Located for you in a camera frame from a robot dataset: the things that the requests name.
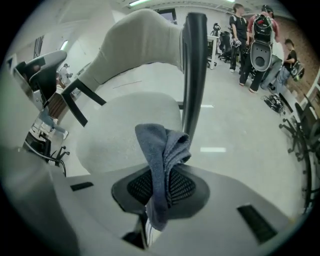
gray towel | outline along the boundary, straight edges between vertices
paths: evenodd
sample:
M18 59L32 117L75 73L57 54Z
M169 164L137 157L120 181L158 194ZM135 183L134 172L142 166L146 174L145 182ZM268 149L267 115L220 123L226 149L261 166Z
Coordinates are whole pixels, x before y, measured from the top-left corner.
M138 124L135 134L152 176L153 196L146 205L146 214L151 225L162 231L171 206L170 171L174 165L183 164L191 157L190 139L182 131L165 129L153 123Z

brick wall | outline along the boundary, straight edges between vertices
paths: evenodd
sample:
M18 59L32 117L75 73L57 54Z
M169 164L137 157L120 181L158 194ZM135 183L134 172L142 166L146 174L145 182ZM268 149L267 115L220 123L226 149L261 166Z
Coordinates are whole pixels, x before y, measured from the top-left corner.
M294 43L294 49L297 53L298 60L304 64L305 73L303 78L295 82L292 78L289 78L287 82L288 89L292 92L295 90L297 92L297 100L300 102L303 98L303 94L307 94L315 78L318 74L320 67L320 60L314 51L313 47L309 43L309 40L304 35L303 31L300 29L298 24L292 20L276 17L275 19L280 27L280 38L281 42L284 43L285 39L291 39ZM288 50L284 46L285 56L288 55Z

black mesh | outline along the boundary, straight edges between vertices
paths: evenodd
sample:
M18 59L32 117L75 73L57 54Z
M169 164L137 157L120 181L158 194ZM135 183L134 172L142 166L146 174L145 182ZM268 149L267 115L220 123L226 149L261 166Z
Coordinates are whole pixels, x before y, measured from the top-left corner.
M141 204L146 205L153 194L151 171L129 182L127 190L131 196L137 199Z
M146 205L153 194L151 171L149 170L130 181L127 190L141 204ZM191 179L173 169L169 177L169 194L166 195L168 206L191 197L195 190L196 184Z

black pad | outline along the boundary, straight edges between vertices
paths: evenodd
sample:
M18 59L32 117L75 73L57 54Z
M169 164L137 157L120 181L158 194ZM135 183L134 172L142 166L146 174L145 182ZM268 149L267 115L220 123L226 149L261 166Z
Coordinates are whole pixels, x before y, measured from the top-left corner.
M176 165L170 172L168 219L190 218L207 203L210 190L207 183ZM153 195L152 175L148 167L139 170L112 186L114 200L127 213L142 215Z

black shirt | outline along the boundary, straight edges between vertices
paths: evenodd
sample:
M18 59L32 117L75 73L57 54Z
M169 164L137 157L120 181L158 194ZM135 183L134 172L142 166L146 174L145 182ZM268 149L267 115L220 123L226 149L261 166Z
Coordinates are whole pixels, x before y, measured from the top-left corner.
M231 24L235 25L236 36L238 37L238 39L240 41L247 41L248 22L245 18L243 18L243 17L239 18L236 15L232 15L229 19L229 24L230 24L230 26L231 26Z
M288 58L286 58L286 60L291 60L294 59L294 63L284 63L283 66L287 69L287 70L291 70L291 68L293 67L293 65L296 63L297 61L297 53L295 50L290 51Z

